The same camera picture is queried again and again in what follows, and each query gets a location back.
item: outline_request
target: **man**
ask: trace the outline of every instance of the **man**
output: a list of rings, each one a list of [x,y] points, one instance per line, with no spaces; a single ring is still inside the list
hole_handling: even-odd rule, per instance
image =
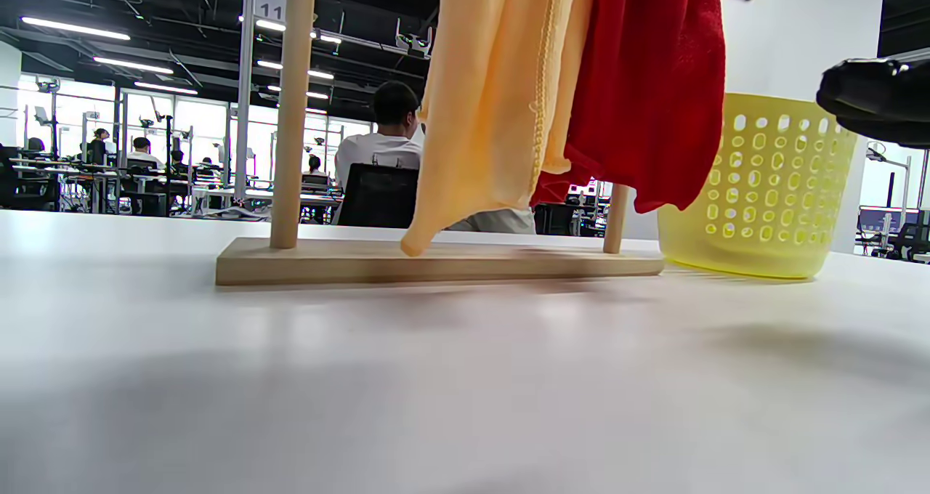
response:
[[[187,164],[184,163],[183,150],[172,150],[171,152],[171,173],[176,177],[187,179]]]
[[[150,154],[150,151],[152,150],[152,142],[150,142],[147,137],[138,137],[137,139],[132,140],[132,149],[132,152],[126,154],[127,160],[144,160],[146,162],[154,162],[157,166],[157,169],[165,169],[165,163]]]
[[[381,166],[419,170],[423,146],[411,141],[416,131],[421,129],[416,117],[419,109],[416,94],[406,84],[388,81],[376,91],[373,106],[378,132],[348,137],[336,151],[336,181],[343,189],[349,181],[352,164],[373,163],[372,158]],[[535,222],[529,209],[502,209],[469,216],[455,223],[449,230],[535,235]]]
[[[388,81],[378,88],[373,104],[378,132],[342,140],[336,151],[336,182],[345,190],[353,163],[418,169],[423,147],[410,141],[419,120],[419,100],[406,84]]]

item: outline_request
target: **white pillar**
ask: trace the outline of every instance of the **white pillar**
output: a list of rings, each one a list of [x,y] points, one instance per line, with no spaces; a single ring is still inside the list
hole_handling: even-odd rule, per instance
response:
[[[16,47],[0,41],[0,86],[19,86],[22,63],[23,53]],[[17,91],[0,89],[0,144],[7,147],[14,147],[21,141],[19,133],[16,132],[16,120],[23,117],[16,111],[18,107]]]

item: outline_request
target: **computer monitor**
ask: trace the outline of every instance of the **computer monitor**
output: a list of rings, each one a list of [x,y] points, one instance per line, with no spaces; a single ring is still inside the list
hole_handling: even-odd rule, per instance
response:
[[[881,232],[886,214],[891,215],[890,233],[896,235],[901,230],[901,207],[860,206],[860,228],[864,232]],[[917,209],[907,210],[907,223],[917,223]]]

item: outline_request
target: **towel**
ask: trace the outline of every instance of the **towel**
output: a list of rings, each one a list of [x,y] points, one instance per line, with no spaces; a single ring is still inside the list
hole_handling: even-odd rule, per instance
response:
[[[720,0],[594,0],[565,156],[535,203],[564,202],[591,178],[637,191],[635,209],[685,209],[707,180],[723,130]]]
[[[440,0],[421,120],[418,256],[439,230],[529,206],[542,169],[562,173],[591,0]]]

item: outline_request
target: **desk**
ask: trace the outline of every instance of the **desk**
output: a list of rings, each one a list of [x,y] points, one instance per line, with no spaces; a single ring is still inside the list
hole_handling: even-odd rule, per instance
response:
[[[926,267],[834,254],[811,283],[672,267],[214,288],[227,243],[269,229],[0,211],[0,492],[874,494],[930,480]]]

